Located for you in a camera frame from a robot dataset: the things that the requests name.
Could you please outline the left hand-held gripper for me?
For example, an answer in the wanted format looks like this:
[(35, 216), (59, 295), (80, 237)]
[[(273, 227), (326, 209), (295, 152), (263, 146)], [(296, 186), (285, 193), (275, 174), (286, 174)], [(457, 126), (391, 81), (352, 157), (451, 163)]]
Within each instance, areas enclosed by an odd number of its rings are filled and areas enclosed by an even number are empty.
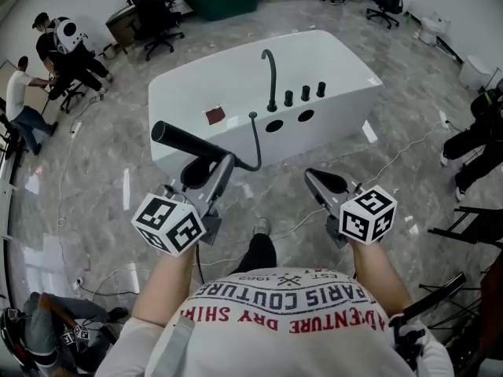
[(224, 193), (234, 164), (234, 154), (218, 162), (196, 157), (183, 168), (181, 183), (183, 190), (201, 188), (201, 202), (161, 185), (144, 198), (131, 220), (132, 226), (148, 245), (171, 256), (180, 256), (199, 242), (212, 245), (222, 224), (212, 206)]

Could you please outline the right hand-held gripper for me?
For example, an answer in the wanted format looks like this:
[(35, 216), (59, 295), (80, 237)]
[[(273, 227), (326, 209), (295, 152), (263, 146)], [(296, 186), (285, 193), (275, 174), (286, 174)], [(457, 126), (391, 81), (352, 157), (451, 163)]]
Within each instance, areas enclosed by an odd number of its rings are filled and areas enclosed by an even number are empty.
[(350, 194), (344, 201), (347, 182), (337, 174), (316, 169), (305, 171), (305, 182), (315, 200), (328, 212), (326, 232), (341, 248), (348, 240), (370, 245), (393, 226), (398, 202), (379, 185)]

